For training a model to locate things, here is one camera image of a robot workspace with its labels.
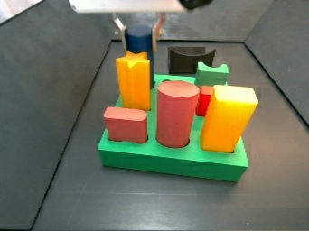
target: green base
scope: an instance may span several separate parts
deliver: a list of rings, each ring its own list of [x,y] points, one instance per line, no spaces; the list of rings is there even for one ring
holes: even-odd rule
[[[184,80],[194,83],[194,78],[156,75],[156,86],[165,80]],[[162,146],[156,140],[157,127],[157,89],[152,93],[152,111],[149,115],[149,141],[145,144],[113,142],[107,130],[99,143],[99,153],[105,166],[154,171],[216,180],[238,181],[249,162],[242,139],[234,153],[208,152],[200,146],[200,133],[204,117],[194,117],[190,143],[186,147],[173,149]]]

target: blue cylinder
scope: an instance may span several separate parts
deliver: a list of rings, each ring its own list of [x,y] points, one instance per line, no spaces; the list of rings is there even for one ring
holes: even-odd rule
[[[127,28],[126,33],[127,49],[133,53],[148,52],[150,61],[150,88],[156,87],[156,59],[153,51],[153,27],[135,25]]]

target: red cylinder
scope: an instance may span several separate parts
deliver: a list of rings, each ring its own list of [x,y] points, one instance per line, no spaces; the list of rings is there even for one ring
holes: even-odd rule
[[[185,81],[166,81],[158,86],[157,141],[169,148],[190,141],[192,122],[200,88]]]

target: toy blocks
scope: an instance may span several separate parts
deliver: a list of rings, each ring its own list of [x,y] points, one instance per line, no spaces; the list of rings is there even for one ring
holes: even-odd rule
[[[153,46],[153,27],[149,25],[133,25],[126,30],[126,50],[133,53],[148,52],[150,61],[150,89],[156,85],[156,56]]]
[[[169,47],[169,73],[197,72],[198,62],[213,67],[217,50],[205,52],[205,47]]]
[[[149,111],[150,105],[150,61],[148,53],[126,52],[117,59],[118,84],[123,107]]]
[[[252,88],[214,86],[201,133],[204,150],[233,153],[257,104]]]
[[[109,107],[105,112],[110,141],[145,143],[148,141],[148,114],[142,110]]]
[[[157,89],[157,141],[169,148],[182,148],[190,140],[200,88],[185,81],[166,81]]]
[[[158,86],[166,79],[194,82],[190,77],[156,75]],[[249,162],[242,139],[234,153],[209,152],[201,149],[201,129],[205,118],[196,116],[192,124],[190,142],[182,148],[168,148],[157,141],[157,90],[152,91],[153,109],[148,111],[149,140],[144,144],[114,142],[105,131],[98,150],[105,166],[153,171],[214,180],[238,181]]]
[[[229,66],[222,64],[217,68],[206,66],[202,62],[198,63],[198,70],[196,74],[197,86],[225,85],[229,78]]]
[[[201,86],[200,89],[201,89],[201,92],[200,92],[198,106],[197,106],[196,114],[198,116],[206,116],[208,106],[209,106],[210,98],[213,95],[214,87]]]

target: red block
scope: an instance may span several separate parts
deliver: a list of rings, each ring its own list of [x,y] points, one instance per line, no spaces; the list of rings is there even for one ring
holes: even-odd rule
[[[106,129],[111,141],[148,141],[148,114],[139,109],[109,107],[105,111]]]
[[[190,141],[198,94],[200,88],[185,81],[158,86],[157,141],[169,148],[185,147]]]
[[[206,116],[208,106],[209,106],[210,98],[213,95],[213,90],[214,90],[213,86],[201,86],[198,107],[196,110],[196,114],[198,116]]]

